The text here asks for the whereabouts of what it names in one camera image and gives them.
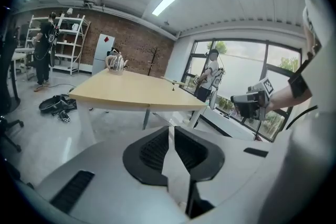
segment glass teapot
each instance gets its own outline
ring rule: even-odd
[[[111,73],[117,75],[122,75],[122,72],[124,71],[127,62],[128,60],[124,62],[121,54],[117,52],[112,52],[105,58],[107,68],[110,70]]]

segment shelving unit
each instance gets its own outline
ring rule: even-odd
[[[27,32],[27,38],[26,38],[26,44],[25,47],[30,47],[30,42],[32,41],[31,38],[29,38],[29,35],[32,31],[35,31],[36,34],[40,30],[40,28],[33,28],[32,25],[34,22],[40,22],[47,21],[48,17],[34,17],[32,16],[30,23],[29,23],[29,29]],[[59,29],[59,35],[58,40],[63,41],[57,41],[57,45],[61,45],[60,47],[57,47],[55,57],[58,59],[55,59],[55,65],[52,67],[52,69],[59,69],[59,70],[66,70],[70,72],[70,75],[74,71],[79,71],[79,64],[80,64],[80,58],[82,54],[83,45],[85,42],[85,37],[88,32],[88,29],[90,27],[91,22],[87,21],[85,19],[85,15],[83,15],[82,18],[71,18],[71,17],[65,17],[65,14],[62,13],[60,17],[56,17],[55,22],[57,23]],[[70,29],[61,29],[61,24],[67,23],[70,27],[72,27],[73,24],[78,24],[77,30],[70,30]],[[75,40],[73,42],[65,42],[64,38],[66,35],[74,35]],[[82,41],[78,44],[78,37],[82,38]],[[71,46],[72,47],[72,53],[66,54],[64,53],[65,46]],[[80,51],[77,52],[77,55],[75,55],[75,48],[80,48]]]

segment floor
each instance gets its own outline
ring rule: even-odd
[[[3,138],[0,141],[0,151],[20,171],[23,182],[30,182],[37,186],[48,174],[84,149],[78,144],[80,123],[77,111],[69,113],[71,121],[64,123],[57,119],[57,116],[41,114],[38,106],[44,99],[51,98],[55,94],[68,93],[72,88],[71,85],[62,84],[77,86],[90,76],[85,73],[75,73],[70,76],[69,73],[54,71],[50,86],[55,87],[34,92],[36,77],[27,81],[25,74],[17,75],[17,91],[21,104],[6,118],[9,121],[20,119],[25,124],[23,128],[17,125],[8,132],[8,136],[21,146],[22,152],[16,152]],[[101,142],[118,133],[141,130],[145,112],[110,111],[106,113],[105,110],[94,109],[90,115],[96,140]],[[183,119],[189,117],[189,113],[183,112],[156,115],[151,113],[147,128],[183,125]],[[197,129],[221,135],[202,120]]]

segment refrigerator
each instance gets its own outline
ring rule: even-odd
[[[101,70],[105,69],[105,58],[107,52],[111,50],[114,46],[114,37],[100,34],[96,52],[94,53],[93,66],[92,66],[92,75],[97,74]]]

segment window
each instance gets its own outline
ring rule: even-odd
[[[269,45],[267,63],[295,72],[300,67],[301,54],[297,51]]]
[[[249,86],[255,85],[260,78],[266,76],[275,91],[286,87],[289,77],[300,66],[301,50],[259,40],[196,41],[182,78],[187,84],[182,87],[184,90],[192,94],[195,92],[194,77],[201,75],[209,61],[206,53],[212,48],[219,51],[218,64],[225,69],[218,88],[216,109],[258,132],[265,139],[273,141],[285,125],[291,108],[269,112],[266,121],[258,121],[239,116],[230,98],[245,94]]]

